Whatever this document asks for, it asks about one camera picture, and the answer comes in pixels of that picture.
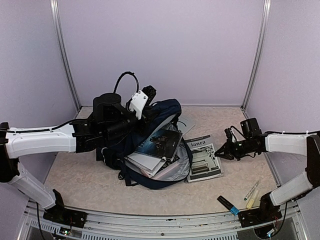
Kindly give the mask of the navy blue student backpack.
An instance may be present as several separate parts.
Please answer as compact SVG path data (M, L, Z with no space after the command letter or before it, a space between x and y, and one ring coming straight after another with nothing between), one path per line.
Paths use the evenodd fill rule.
M103 161L111 169L118 170L118 178L124 179L127 186L140 184L152 190L158 190L185 180L190 173L193 155L186 141L181 138L176 147L173 162L160 159L161 167L155 166L155 175L149 176L131 163L133 157L145 163L153 158L138 154L136 150L146 149L149 152L162 154L172 149L174 137L178 134L176 123L182 108L176 99L155 102L147 108L149 123L137 124L130 133L96 149L96 160Z

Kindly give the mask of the grey ianra book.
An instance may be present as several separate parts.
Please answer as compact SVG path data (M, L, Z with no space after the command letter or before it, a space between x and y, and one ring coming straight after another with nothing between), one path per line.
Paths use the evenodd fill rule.
M223 176L221 159L215 156L215 146L211 135L186 140L191 153L192 164L187 183L210 180Z

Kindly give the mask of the dark blue cover book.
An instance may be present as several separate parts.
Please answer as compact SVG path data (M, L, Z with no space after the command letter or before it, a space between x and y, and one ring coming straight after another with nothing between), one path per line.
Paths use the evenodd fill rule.
M135 152L173 162L181 140L181 132L159 129L141 143Z

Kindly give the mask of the grey book with G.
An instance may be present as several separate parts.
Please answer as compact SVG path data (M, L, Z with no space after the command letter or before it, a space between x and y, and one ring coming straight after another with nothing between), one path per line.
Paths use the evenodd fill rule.
M182 133L182 135L186 135L194 126L196 122L186 116L180 116L177 121L177 129Z

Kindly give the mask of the white barcode booklet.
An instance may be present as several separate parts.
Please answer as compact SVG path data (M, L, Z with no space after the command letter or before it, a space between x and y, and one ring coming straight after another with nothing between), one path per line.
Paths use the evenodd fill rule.
M158 172L160 168L166 163L166 160L164 159L135 152L127 156L126 158L133 165L148 172L150 175L155 175L156 172Z

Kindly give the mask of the pink Designer Fate book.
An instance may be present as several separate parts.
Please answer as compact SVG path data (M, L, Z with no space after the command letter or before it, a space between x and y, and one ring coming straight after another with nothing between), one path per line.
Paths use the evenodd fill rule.
M175 162L169 162L166 161L159 169L154 173L154 175L151 174L151 172L141 169L140 172L148 178L154 179L154 180L160 180L161 178L164 178L167 176L171 171L177 170L179 166L179 163L177 161Z

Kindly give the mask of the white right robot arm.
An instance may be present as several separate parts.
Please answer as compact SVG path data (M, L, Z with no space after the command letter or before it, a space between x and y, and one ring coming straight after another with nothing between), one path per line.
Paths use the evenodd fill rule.
M275 190L260 198L259 207L240 211L237 215L243 228L264 224L280 219L280 207L291 200L306 196L320 186L320 132L262 132L256 118L240 122L240 135L237 140L232 133L233 127L224 130L226 142L214 155L226 160L241 160L250 154L277 156L288 166L292 160L304 160L305 168Z

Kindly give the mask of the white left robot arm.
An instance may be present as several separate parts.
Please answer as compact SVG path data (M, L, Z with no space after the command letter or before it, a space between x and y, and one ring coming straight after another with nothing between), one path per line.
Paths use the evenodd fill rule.
M47 128L15 128L0 124L0 181L14 186L36 201L46 220L83 228L87 214L65 207L61 194L38 181L19 161L26 155L67 152L85 153L120 143L145 120L143 113L155 97L139 90L126 106L115 92L94 98L88 118L77 118Z

